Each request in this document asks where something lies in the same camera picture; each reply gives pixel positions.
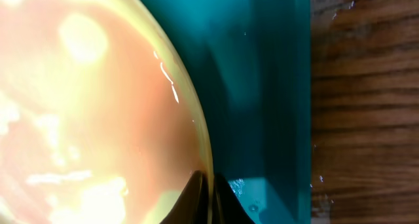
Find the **teal plastic serving tray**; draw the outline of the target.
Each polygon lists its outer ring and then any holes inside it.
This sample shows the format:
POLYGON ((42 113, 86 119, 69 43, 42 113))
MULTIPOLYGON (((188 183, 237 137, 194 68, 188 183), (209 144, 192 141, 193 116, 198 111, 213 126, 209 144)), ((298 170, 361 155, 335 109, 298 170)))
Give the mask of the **teal plastic serving tray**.
POLYGON ((179 53, 213 168, 256 223, 309 223, 310 0, 141 0, 179 53))

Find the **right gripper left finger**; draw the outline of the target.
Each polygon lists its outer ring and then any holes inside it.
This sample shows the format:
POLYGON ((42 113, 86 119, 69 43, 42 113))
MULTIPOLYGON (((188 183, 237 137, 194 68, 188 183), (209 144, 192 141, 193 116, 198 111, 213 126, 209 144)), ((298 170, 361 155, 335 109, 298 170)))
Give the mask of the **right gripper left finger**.
POLYGON ((161 224, 207 224, 209 188, 205 173, 195 171, 161 224))

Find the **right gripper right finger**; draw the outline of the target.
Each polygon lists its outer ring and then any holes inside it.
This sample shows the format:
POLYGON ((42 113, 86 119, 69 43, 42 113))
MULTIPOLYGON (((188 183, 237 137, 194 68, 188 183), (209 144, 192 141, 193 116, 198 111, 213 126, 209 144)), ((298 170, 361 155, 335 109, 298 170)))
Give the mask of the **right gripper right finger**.
POLYGON ((228 181, 221 175, 213 183, 213 224, 255 224, 246 214, 228 181))

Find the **yellow-green plate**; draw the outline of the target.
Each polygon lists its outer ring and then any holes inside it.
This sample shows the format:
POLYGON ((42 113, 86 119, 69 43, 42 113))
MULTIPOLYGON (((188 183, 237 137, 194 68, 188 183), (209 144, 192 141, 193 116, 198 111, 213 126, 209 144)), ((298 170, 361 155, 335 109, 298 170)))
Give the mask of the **yellow-green plate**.
POLYGON ((140 0, 1 0, 2 223, 160 223, 195 171, 204 114, 140 0))

